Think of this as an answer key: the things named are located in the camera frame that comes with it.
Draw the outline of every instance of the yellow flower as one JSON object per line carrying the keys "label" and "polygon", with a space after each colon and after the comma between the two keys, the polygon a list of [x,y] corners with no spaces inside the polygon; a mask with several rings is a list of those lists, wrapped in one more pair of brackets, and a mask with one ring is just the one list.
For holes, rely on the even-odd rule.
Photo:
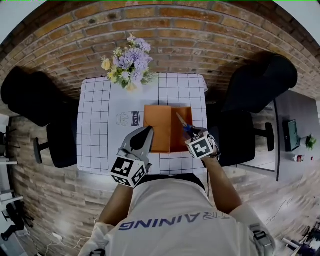
{"label": "yellow flower", "polygon": [[137,87],[132,83],[130,82],[126,87],[125,89],[128,91],[128,92],[132,92],[134,91],[135,89],[137,89]]}
{"label": "yellow flower", "polygon": [[108,70],[110,69],[110,67],[111,67],[110,60],[109,60],[108,58],[106,58],[106,59],[102,62],[101,67],[102,67],[104,70],[108,71]]}
{"label": "yellow flower", "polygon": [[116,67],[116,66],[112,66],[111,73],[112,73],[113,75],[114,75],[115,73],[117,73],[117,67]]}
{"label": "yellow flower", "polygon": [[110,79],[111,82],[115,83],[117,81],[117,78],[114,76],[114,73],[109,72],[108,73],[108,78]]}

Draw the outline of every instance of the chair backrest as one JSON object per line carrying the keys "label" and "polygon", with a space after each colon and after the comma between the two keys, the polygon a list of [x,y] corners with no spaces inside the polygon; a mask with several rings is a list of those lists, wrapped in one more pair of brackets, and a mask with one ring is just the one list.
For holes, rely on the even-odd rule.
{"label": "chair backrest", "polygon": [[285,57],[272,54],[262,64],[240,67],[231,77],[221,111],[261,112],[275,98],[296,86],[298,72]]}
{"label": "chair backrest", "polygon": [[221,112],[211,119],[208,131],[219,145],[219,163],[222,167],[242,164],[255,158],[256,137],[250,113]]}
{"label": "chair backrest", "polygon": [[61,93],[42,72],[28,74],[15,67],[5,78],[1,98],[8,108],[38,126],[46,126],[65,109]]}

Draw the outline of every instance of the brick wall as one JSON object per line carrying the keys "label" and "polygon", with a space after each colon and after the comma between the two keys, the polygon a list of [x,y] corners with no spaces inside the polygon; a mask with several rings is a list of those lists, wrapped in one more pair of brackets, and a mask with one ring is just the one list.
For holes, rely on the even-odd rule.
{"label": "brick wall", "polygon": [[[267,51],[297,67],[294,91],[320,96],[319,45],[272,1],[48,1],[0,46],[0,85],[20,66],[46,72],[78,98],[85,78],[106,75],[101,57],[129,33],[151,43],[154,72],[202,74],[217,95],[237,68]],[[3,103],[0,112],[10,114]]]}

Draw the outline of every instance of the orange paper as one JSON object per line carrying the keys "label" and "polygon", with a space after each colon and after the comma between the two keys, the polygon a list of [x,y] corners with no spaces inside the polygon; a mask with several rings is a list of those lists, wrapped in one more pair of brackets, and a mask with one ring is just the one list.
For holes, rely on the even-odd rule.
{"label": "orange paper", "polygon": [[143,125],[152,126],[154,130],[152,153],[188,151],[186,139],[183,137],[183,125],[176,113],[179,113],[187,124],[193,124],[191,107],[144,106]]}

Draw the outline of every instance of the potted plant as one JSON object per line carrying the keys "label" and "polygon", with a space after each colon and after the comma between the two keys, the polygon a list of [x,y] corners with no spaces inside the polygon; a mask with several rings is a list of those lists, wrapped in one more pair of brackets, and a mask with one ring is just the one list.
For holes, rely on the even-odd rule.
{"label": "potted plant", "polygon": [[313,150],[317,139],[310,134],[307,137],[300,138],[300,145],[305,146],[308,150]]}

